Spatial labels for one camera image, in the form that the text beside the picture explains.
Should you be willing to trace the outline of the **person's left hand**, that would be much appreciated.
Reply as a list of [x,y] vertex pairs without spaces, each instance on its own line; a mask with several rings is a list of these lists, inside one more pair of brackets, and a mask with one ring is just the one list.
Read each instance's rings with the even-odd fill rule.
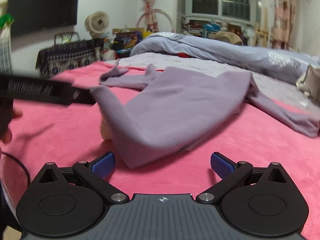
[[23,112],[17,108],[13,108],[9,111],[4,111],[4,115],[1,115],[1,123],[4,123],[6,125],[5,132],[1,133],[1,142],[4,144],[10,143],[12,141],[12,137],[13,137],[12,130],[10,127],[10,123],[12,122],[12,120],[9,122],[7,122],[7,120],[6,120],[8,113],[11,114],[12,120],[19,119],[23,116]]

